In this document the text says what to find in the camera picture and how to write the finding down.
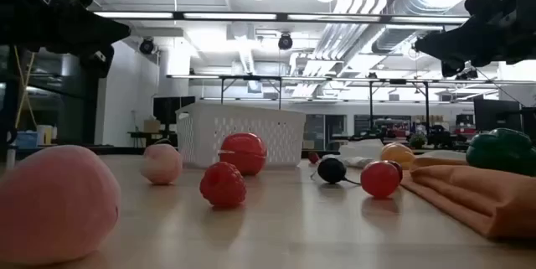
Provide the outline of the white cloth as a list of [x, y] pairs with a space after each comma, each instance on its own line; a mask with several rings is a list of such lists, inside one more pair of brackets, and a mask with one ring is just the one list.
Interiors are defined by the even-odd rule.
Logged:
[[[349, 142], [339, 148], [338, 154], [332, 153], [324, 155], [322, 156], [322, 160], [325, 158], [337, 158], [347, 167], [364, 168], [368, 163], [381, 160], [380, 154], [385, 145], [387, 144], [383, 144], [379, 139], [366, 139], [358, 142]], [[466, 161], [465, 153], [450, 150], [432, 150], [420, 155], [416, 155], [414, 151], [413, 153], [415, 155], [415, 159], [439, 158], [454, 160], [461, 163]]]

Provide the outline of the black beam with light strips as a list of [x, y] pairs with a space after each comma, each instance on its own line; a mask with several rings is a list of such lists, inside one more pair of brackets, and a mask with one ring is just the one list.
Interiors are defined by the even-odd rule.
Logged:
[[462, 25], [466, 16], [387, 15], [341, 13], [242, 13], [242, 12], [122, 12], [95, 11], [96, 15], [115, 20], [205, 21], [205, 22], [276, 22], [276, 23], [377, 23], [403, 25]]

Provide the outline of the white container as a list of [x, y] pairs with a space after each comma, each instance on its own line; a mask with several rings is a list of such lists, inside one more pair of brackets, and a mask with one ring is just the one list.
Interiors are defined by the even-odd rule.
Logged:
[[57, 137], [57, 127], [52, 125], [37, 125], [38, 145], [51, 145]]

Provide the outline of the orange cloth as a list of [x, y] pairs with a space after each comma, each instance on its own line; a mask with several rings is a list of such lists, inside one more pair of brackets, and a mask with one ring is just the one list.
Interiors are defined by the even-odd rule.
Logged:
[[536, 241], [536, 177], [418, 156], [401, 185], [488, 239]]

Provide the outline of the black monitor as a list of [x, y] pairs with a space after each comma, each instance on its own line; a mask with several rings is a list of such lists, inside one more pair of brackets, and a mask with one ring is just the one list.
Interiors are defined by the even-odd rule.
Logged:
[[162, 124], [175, 124], [175, 111], [193, 104], [195, 101], [195, 96], [155, 97], [153, 99], [152, 114]]
[[522, 130], [521, 107], [516, 101], [477, 99], [473, 101], [473, 107], [478, 132], [497, 128]]

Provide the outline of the orange toy bell pepper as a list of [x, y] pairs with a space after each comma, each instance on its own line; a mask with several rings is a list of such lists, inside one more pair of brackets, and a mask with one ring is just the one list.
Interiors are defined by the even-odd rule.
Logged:
[[409, 170], [415, 160], [413, 151], [405, 145], [392, 142], [382, 148], [380, 159], [384, 161], [394, 161], [401, 166], [403, 170]]

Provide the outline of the green toy bell pepper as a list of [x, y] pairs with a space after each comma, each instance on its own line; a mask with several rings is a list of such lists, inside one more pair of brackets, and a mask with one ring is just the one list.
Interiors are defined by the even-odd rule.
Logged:
[[536, 177], [536, 147], [526, 134], [497, 128], [476, 135], [466, 150], [473, 167]]

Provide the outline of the pink toy peach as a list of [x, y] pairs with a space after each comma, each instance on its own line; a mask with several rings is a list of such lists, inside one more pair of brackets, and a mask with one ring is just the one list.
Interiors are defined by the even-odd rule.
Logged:
[[173, 146], [159, 143], [145, 149], [140, 172], [151, 184], [172, 184], [182, 171], [182, 156]]
[[0, 177], [0, 261], [45, 265], [96, 251], [120, 216], [121, 188], [90, 149], [47, 147]]

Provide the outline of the blue bin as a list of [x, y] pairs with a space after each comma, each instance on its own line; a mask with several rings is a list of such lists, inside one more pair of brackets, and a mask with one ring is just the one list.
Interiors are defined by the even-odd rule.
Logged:
[[15, 145], [19, 149], [35, 149], [39, 146], [39, 134], [35, 131], [19, 131]]

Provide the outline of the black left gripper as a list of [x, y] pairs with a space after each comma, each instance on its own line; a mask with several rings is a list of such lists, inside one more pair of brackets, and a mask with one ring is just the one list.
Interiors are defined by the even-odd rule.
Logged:
[[96, 77], [107, 77], [114, 57], [112, 44], [128, 37], [131, 28], [85, 8], [18, 10], [18, 44], [31, 50], [83, 54], [80, 66]]

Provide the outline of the red toy raspberry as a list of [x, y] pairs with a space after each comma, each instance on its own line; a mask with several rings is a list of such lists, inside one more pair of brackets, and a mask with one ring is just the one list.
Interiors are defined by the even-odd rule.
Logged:
[[245, 201], [247, 189], [240, 171], [231, 163], [217, 162], [204, 172], [199, 190], [214, 207], [234, 208]]

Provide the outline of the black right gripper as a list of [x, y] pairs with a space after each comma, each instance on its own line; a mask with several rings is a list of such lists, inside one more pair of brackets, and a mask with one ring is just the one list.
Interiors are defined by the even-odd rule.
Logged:
[[[513, 65], [536, 59], [536, 7], [500, 12], [485, 23], [470, 18], [458, 28], [417, 39], [415, 49], [437, 59], [473, 57], [472, 65], [496, 61]], [[463, 61], [441, 61], [441, 73], [445, 78], [458, 75], [464, 69]]]

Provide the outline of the red toy tomato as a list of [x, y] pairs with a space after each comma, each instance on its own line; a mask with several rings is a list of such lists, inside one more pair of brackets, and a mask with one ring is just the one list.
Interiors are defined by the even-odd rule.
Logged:
[[265, 166], [267, 148], [260, 137], [250, 132], [228, 135], [219, 150], [219, 161], [233, 164], [244, 176], [255, 176]]

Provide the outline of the bright red toy cherry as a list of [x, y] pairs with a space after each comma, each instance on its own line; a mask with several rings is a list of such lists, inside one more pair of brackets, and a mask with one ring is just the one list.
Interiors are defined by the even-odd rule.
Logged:
[[372, 197], [385, 199], [394, 193], [400, 182], [397, 169], [393, 165], [387, 161], [375, 161], [363, 168], [357, 185]]

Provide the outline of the black workstation frame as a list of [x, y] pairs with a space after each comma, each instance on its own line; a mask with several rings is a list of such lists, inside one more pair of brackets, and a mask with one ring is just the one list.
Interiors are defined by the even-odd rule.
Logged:
[[220, 95], [219, 102], [224, 104], [224, 93], [237, 81], [265, 81], [270, 83], [279, 94], [276, 99], [278, 108], [281, 108], [282, 98], [281, 90], [284, 81], [305, 81], [305, 82], [325, 82], [331, 81], [331, 77], [314, 77], [314, 76], [277, 76], [277, 75], [167, 75], [170, 79], [185, 79], [185, 80], [219, 80]]
[[536, 81], [532, 80], [428, 80], [428, 79], [369, 79], [369, 78], [332, 78], [327, 81], [341, 91], [352, 87], [365, 87], [367, 95], [353, 94], [338, 96], [343, 102], [368, 102], [370, 116], [382, 112], [375, 107], [415, 106], [413, 116], [421, 115], [426, 127], [432, 125], [430, 108], [432, 106], [454, 106], [469, 104], [470, 99], [478, 96], [504, 94], [514, 99], [509, 90], [514, 86], [527, 86], [536, 89]]

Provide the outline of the black toy cherry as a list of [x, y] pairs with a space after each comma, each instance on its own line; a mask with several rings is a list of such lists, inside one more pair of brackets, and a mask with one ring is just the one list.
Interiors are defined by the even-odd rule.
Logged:
[[347, 180], [346, 174], [347, 169], [340, 160], [337, 158], [325, 158], [319, 162], [310, 179], [318, 176], [328, 184], [337, 184]]

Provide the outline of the small potted plant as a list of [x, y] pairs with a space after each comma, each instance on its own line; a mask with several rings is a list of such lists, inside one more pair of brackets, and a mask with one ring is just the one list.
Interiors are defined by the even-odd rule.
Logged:
[[413, 133], [410, 136], [409, 144], [413, 149], [421, 149], [427, 144], [427, 136], [422, 132]]

